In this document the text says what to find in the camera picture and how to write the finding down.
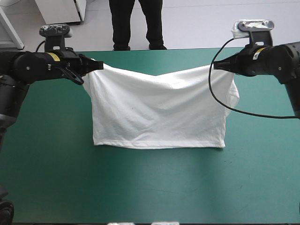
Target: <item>white bracket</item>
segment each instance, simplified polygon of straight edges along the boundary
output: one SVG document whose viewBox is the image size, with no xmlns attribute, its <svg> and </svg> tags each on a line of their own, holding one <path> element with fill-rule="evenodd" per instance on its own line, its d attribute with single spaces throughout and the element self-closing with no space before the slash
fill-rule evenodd
<svg viewBox="0 0 300 225">
<path fill-rule="evenodd" d="M 17 48 L 23 49 L 24 44 L 21 41 L 20 37 L 18 36 L 17 32 L 15 31 L 14 27 L 11 25 L 10 21 L 8 20 L 7 16 L 3 12 L 3 9 L 0 7 L 0 24 L 2 24 L 4 30 L 9 35 L 11 40 L 0 40 L 0 48 Z"/>
</svg>

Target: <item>yellow label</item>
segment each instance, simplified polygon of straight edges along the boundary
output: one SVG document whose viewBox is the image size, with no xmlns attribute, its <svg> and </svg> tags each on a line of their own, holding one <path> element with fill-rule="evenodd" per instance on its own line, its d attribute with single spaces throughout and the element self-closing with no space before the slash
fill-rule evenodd
<svg viewBox="0 0 300 225">
<path fill-rule="evenodd" d="M 56 54 L 54 54 L 52 52 L 48 52 L 48 54 L 52 56 L 52 58 L 54 59 L 54 61 L 56 61 L 56 62 L 60 61 L 59 57 Z"/>
<path fill-rule="evenodd" d="M 254 56 L 253 56 L 253 60 L 257 60 L 257 59 L 258 59 L 258 56 L 259 56 L 259 54 L 261 53 L 261 51 L 262 51 L 263 49 L 265 49 L 265 48 L 260 48 L 260 49 L 258 49 L 258 50 L 255 52 L 255 54 L 254 54 Z"/>
</svg>

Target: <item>leg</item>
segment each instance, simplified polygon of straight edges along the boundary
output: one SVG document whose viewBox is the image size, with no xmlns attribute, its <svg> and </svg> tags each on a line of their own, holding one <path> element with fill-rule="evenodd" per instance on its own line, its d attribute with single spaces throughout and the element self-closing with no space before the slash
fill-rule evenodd
<svg viewBox="0 0 300 225">
<path fill-rule="evenodd" d="M 109 0 L 112 13 L 114 50 L 127 50 L 130 40 L 130 17 L 135 0 Z"/>
<path fill-rule="evenodd" d="M 162 46 L 164 44 L 161 22 L 163 0 L 139 0 L 139 2 L 146 17 L 148 27 L 147 40 L 152 46 Z"/>
</svg>

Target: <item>green table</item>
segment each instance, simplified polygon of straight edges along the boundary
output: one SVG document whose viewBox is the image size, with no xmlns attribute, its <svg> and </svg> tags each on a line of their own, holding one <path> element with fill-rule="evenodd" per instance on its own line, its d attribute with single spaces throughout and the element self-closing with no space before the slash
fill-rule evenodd
<svg viewBox="0 0 300 225">
<path fill-rule="evenodd" d="M 238 52 L 227 48 L 220 59 Z M 84 52 L 159 75 L 210 63 L 217 49 Z M 239 109 L 292 115 L 272 76 L 235 76 Z M 232 112 L 226 147 L 132 150 L 93 146 L 90 98 L 67 80 L 34 83 L 0 154 L 15 222 L 300 222 L 299 120 Z"/>
</svg>

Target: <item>cloth hem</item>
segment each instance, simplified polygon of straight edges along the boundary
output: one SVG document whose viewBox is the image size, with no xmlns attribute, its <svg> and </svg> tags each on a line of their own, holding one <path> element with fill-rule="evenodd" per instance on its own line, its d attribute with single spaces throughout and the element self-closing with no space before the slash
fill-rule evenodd
<svg viewBox="0 0 300 225">
<path fill-rule="evenodd" d="M 225 142 L 123 142 L 106 140 L 94 145 L 111 145 L 129 149 L 224 148 Z"/>
</svg>

